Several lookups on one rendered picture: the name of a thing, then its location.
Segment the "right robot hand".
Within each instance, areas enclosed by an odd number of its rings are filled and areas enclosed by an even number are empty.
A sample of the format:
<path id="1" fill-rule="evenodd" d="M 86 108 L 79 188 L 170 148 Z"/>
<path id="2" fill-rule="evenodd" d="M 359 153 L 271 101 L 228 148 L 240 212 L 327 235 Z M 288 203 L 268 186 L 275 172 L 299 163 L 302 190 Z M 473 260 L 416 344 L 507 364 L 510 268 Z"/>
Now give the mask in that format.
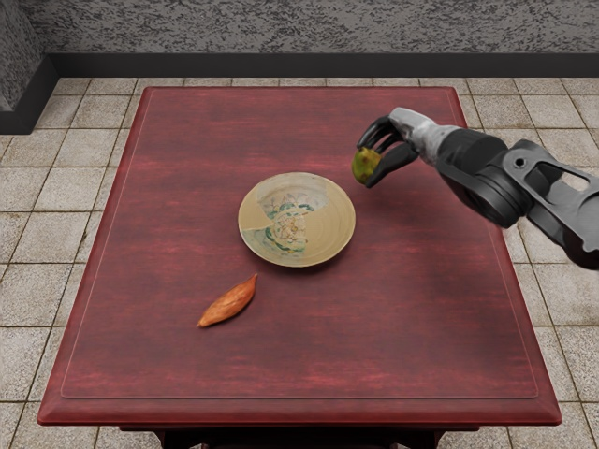
<path id="1" fill-rule="evenodd" d="M 387 174 L 421 158 L 434 165 L 443 141 L 459 128 L 440 125 L 429 117 L 405 108 L 395 108 L 376 119 L 358 140 L 357 149 L 367 147 L 382 159 L 365 186 L 371 188 Z"/>

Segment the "green round fruit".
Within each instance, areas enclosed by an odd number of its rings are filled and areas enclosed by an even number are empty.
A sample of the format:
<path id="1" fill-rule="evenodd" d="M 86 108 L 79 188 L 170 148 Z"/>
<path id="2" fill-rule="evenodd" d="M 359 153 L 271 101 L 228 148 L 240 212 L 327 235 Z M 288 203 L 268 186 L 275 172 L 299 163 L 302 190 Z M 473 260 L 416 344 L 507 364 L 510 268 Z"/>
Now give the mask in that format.
<path id="1" fill-rule="evenodd" d="M 352 174 L 355 180 L 365 185 L 381 159 L 381 154 L 373 149 L 367 147 L 358 148 L 351 163 Z"/>

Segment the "beige patterned plate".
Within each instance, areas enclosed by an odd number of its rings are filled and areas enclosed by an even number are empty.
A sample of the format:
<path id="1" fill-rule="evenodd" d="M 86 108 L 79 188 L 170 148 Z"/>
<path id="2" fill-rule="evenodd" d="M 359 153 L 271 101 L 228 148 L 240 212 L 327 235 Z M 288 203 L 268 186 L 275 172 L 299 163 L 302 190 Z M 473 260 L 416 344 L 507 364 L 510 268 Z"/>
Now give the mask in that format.
<path id="1" fill-rule="evenodd" d="M 238 226 L 246 246 L 274 265 L 305 268 L 329 261 L 353 237 L 356 212 L 335 182 L 289 172 L 258 183 L 241 202 Z"/>

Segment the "orange pointed fruit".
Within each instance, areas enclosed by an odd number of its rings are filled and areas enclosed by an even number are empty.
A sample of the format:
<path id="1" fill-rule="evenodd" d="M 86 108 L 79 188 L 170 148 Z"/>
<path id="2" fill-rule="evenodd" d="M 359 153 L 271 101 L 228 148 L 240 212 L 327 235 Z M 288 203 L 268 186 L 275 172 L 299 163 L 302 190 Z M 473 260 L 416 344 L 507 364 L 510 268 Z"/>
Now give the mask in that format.
<path id="1" fill-rule="evenodd" d="M 253 299 L 256 281 L 257 274 L 254 274 L 222 294 L 202 313 L 197 326 L 216 325 L 240 313 Z"/>

